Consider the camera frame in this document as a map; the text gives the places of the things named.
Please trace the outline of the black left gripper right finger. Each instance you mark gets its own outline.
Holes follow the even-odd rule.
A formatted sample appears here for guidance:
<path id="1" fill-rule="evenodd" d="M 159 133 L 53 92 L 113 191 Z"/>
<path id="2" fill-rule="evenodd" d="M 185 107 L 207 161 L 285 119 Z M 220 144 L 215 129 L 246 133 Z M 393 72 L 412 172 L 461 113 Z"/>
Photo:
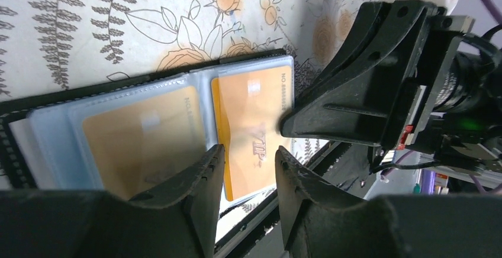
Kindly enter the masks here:
<path id="1" fill-rule="evenodd" d="M 385 195 L 338 215 L 321 257 L 500 257 L 501 196 Z"/>

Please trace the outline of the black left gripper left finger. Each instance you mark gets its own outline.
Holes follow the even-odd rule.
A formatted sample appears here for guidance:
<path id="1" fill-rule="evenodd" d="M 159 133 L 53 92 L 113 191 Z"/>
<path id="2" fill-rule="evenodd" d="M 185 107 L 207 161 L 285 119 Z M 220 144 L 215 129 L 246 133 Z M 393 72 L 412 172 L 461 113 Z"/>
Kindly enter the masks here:
<path id="1" fill-rule="evenodd" d="M 107 191 L 1 192 L 2 257 L 212 257 L 224 147 L 125 201 Z"/>

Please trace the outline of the gold VIP card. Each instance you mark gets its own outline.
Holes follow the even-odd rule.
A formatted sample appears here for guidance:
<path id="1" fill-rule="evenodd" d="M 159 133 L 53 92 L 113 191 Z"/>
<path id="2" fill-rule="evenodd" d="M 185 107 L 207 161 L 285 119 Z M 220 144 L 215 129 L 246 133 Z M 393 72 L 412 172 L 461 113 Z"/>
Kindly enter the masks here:
<path id="1" fill-rule="evenodd" d="M 224 190 L 235 201 L 275 183 L 275 153 L 291 148 L 279 122 L 293 103 L 292 68 L 218 76 L 211 81 L 217 138 L 225 148 Z"/>

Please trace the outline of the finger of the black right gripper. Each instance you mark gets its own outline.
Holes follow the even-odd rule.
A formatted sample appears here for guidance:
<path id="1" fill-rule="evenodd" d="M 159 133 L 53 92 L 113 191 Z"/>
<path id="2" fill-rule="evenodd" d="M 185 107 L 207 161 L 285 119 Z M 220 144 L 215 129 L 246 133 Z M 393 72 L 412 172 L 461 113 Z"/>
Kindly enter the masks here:
<path id="1" fill-rule="evenodd" d="M 414 80 L 437 6 L 366 2 L 332 61 L 280 122 L 285 137 L 394 147 L 420 85 Z"/>

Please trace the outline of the black leather card holder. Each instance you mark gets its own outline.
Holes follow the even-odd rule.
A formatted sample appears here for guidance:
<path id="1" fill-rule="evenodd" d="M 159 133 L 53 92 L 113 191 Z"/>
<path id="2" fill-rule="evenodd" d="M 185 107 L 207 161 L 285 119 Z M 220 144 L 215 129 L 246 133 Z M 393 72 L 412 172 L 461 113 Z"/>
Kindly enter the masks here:
<path id="1" fill-rule="evenodd" d="M 224 146 L 221 209 L 275 183 L 293 58 L 272 50 L 1 104 L 1 168 L 15 188 L 130 199 Z"/>

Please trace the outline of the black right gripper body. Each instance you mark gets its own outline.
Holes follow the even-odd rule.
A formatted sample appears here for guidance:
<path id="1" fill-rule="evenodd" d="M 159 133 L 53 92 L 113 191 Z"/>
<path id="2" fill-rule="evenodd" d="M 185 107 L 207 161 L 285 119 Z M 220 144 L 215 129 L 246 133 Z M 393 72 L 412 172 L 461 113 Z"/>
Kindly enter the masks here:
<path id="1" fill-rule="evenodd" d="M 432 154 L 436 165 L 474 171 L 483 166 L 501 166 L 501 111 L 490 105 L 479 111 L 439 112 L 438 96 L 457 52 L 477 55 L 478 49 L 464 43 L 474 35 L 459 27 L 463 17 L 432 18 L 430 33 L 417 65 L 414 80 L 420 92 L 410 107 L 406 126 L 398 142 L 411 150 Z"/>

